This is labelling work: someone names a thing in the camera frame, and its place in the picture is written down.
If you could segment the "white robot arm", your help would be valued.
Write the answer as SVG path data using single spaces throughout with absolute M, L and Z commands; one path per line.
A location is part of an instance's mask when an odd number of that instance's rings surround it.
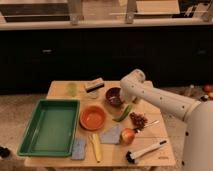
M 140 69 L 124 76 L 120 80 L 120 98 L 143 99 L 186 122 L 181 171 L 213 171 L 213 101 L 201 102 L 148 86 L 144 81 Z

